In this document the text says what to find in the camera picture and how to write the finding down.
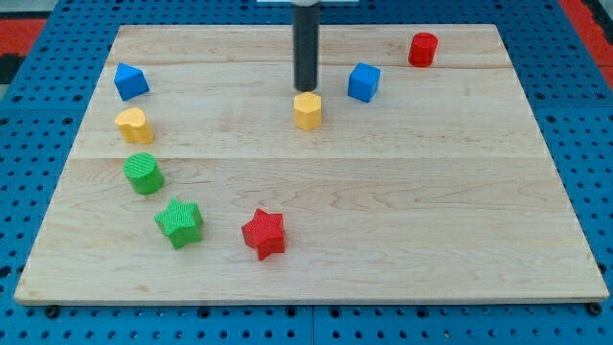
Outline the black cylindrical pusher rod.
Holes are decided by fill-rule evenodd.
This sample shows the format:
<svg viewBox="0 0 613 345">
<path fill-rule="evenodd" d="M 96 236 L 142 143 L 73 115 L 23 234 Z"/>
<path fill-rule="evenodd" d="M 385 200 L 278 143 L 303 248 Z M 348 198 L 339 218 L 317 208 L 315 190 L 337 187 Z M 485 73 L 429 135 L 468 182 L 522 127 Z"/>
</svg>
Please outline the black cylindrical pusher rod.
<svg viewBox="0 0 613 345">
<path fill-rule="evenodd" d="M 312 91 L 318 83 L 319 3 L 292 4 L 294 86 Z"/>
</svg>

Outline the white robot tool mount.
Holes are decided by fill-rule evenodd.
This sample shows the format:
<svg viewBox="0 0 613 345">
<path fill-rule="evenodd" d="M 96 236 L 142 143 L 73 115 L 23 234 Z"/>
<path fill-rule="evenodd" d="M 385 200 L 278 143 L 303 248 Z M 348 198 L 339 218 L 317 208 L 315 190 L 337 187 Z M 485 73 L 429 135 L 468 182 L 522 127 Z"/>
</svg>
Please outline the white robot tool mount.
<svg viewBox="0 0 613 345">
<path fill-rule="evenodd" d="M 355 7 L 359 5 L 359 0 L 256 0 L 256 4 L 262 7 L 287 7 L 287 6 L 311 6 L 321 5 L 325 7 Z"/>
</svg>

